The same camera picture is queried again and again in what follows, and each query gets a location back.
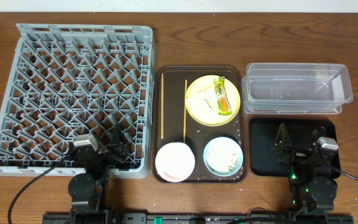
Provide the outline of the green snack wrapper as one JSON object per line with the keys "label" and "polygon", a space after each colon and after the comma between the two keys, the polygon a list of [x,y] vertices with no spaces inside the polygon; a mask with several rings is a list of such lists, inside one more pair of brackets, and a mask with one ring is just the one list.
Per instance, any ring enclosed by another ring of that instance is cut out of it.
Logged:
{"label": "green snack wrapper", "polygon": [[224,77],[218,77],[217,79],[214,79],[214,91],[218,103],[218,114],[226,116],[230,115],[232,110],[226,95],[224,81]]}

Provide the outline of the wooden chopstick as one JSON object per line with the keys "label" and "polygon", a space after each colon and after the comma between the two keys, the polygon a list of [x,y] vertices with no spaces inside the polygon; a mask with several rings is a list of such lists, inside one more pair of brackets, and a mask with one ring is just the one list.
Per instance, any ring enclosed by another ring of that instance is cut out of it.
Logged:
{"label": "wooden chopstick", "polygon": [[161,102],[161,115],[160,115],[160,121],[161,121],[161,126],[160,126],[160,138],[164,139],[164,74],[161,74],[161,94],[160,94],[160,102]]}
{"label": "wooden chopstick", "polygon": [[186,116],[187,116],[187,109],[186,109],[186,91],[188,89],[188,80],[185,80],[185,89],[184,89],[184,110],[183,110],[183,143],[186,143]]}

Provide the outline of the light blue bowl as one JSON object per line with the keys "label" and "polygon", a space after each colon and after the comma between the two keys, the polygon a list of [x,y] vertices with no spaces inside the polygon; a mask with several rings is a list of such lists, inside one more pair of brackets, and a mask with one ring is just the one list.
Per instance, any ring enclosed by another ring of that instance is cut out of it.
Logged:
{"label": "light blue bowl", "polygon": [[244,156],[237,141],[228,137],[217,137],[205,146],[203,160],[212,174],[229,177],[242,169]]}

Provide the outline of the white napkin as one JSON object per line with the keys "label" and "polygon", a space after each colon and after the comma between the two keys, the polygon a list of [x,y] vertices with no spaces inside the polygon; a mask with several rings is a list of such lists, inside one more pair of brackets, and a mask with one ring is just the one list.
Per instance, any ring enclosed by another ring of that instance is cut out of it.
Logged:
{"label": "white napkin", "polygon": [[192,93],[186,100],[191,108],[209,110],[212,113],[217,113],[217,99],[213,88]]}

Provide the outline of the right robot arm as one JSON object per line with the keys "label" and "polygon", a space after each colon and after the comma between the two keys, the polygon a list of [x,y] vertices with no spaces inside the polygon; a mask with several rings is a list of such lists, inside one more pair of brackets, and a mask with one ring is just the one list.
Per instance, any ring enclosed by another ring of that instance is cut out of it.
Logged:
{"label": "right robot arm", "polygon": [[311,144],[306,148],[295,147],[285,123],[281,123],[274,140],[274,151],[280,156],[278,163],[289,167],[288,176],[293,209],[289,219],[299,221],[303,216],[323,216],[334,209],[337,183],[331,170],[326,170],[338,154],[335,139],[313,130]]}

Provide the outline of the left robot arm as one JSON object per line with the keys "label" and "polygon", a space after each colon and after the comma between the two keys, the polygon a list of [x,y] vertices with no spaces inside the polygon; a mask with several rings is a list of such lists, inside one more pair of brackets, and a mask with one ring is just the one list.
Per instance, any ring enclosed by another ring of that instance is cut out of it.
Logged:
{"label": "left robot arm", "polygon": [[82,134],[70,144],[68,156],[85,172],[75,175],[69,185],[71,197],[70,223],[117,223],[119,219],[106,205],[111,166],[129,156],[121,126],[113,128],[107,152],[98,152],[99,139],[95,133]]}

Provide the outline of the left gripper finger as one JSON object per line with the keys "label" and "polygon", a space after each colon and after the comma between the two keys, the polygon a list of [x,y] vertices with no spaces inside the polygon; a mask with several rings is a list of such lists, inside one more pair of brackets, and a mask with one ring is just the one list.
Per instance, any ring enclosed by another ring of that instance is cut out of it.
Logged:
{"label": "left gripper finger", "polygon": [[109,150],[115,154],[129,154],[129,147],[124,142],[120,124],[115,125],[113,129]]}
{"label": "left gripper finger", "polygon": [[79,156],[81,154],[81,151],[83,149],[87,149],[88,146],[80,146],[80,147],[76,147],[73,145],[73,142],[69,144],[69,149],[68,149],[68,157],[70,159],[75,159],[77,156]]}

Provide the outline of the rice waste pile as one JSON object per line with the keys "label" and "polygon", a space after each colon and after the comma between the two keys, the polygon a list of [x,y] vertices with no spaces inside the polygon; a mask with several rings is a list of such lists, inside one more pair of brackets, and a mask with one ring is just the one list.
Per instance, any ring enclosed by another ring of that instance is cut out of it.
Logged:
{"label": "rice waste pile", "polygon": [[206,157],[209,167],[218,174],[228,174],[238,164],[238,155],[231,149],[212,148]]}

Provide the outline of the pink bowl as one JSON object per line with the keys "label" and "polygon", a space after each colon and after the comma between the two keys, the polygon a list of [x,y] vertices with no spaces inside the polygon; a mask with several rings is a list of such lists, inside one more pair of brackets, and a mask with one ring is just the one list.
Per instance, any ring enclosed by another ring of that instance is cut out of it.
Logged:
{"label": "pink bowl", "polygon": [[168,182],[182,182],[195,168],[195,156],[182,142],[171,142],[160,148],[155,157],[157,174]]}

